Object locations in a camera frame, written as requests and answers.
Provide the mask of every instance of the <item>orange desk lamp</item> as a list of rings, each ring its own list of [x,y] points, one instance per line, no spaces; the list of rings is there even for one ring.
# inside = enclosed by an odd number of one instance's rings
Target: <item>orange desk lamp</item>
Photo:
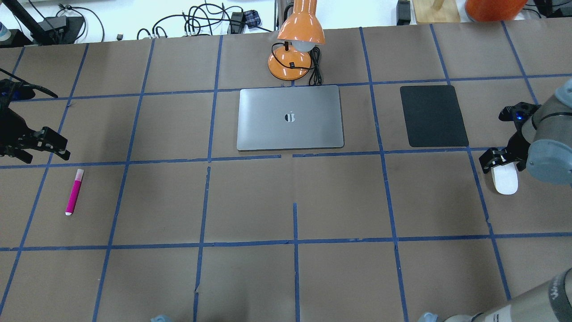
[[[277,49],[273,46],[268,58],[268,69],[276,78],[289,81],[302,78],[312,65],[308,52],[317,44],[325,44],[324,30],[316,18],[316,4],[317,0],[294,1],[292,15],[278,32],[284,46]]]

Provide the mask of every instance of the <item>silver laptop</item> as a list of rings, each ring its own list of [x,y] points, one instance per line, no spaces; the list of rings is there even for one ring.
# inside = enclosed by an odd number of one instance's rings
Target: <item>silver laptop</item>
[[[335,85],[240,91],[239,151],[344,146]]]

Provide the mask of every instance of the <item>marker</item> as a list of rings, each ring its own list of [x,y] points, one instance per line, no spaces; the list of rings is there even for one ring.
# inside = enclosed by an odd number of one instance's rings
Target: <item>marker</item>
[[[78,169],[76,173],[76,180],[73,182],[71,188],[70,200],[67,202],[66,216],[71,216],[76,208],[77,196],[80,194],[81,180],[84,178],[84,171]]]

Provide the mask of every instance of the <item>wooden board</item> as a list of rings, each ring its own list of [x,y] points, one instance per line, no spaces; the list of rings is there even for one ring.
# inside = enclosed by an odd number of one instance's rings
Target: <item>wooden board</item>
[[[439,10],[433,8],[435,0],[413,0],[417,23],[460,22],[455,0],[445,0]]]

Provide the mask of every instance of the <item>black mouse pad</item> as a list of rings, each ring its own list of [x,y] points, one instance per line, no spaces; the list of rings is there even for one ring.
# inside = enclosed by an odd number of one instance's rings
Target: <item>black mouse pad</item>
[[[401,101],[409,145],[412,147],[468,145],[455,87],[403,86]]]

